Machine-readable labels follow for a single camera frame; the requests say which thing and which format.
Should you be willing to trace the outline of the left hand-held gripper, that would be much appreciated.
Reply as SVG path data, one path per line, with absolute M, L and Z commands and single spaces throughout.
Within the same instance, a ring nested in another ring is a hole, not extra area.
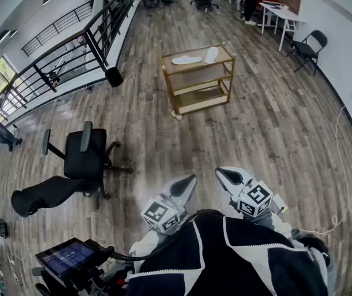
M 148 200 L 141 217 L 152 230 L 173 234 L 187 215 L 187 203 L 195 192 L 196 184 L 196 175 L 179 177 L 162 193 Z

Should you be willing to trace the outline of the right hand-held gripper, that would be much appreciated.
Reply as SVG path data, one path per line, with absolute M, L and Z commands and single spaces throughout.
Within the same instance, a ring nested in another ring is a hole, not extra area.
M 217 182 L 231 195 L 231 204 L 239 213 L 256 218 L 270 209 L 272 204 L 276 214 L 284 213 L 288 209 L 279 194 L 274 195 L 263 181 L 252 178 L 243 168 L 217 167 L 215 175 Z M 243 184 L 236 193 L 235 184 Z

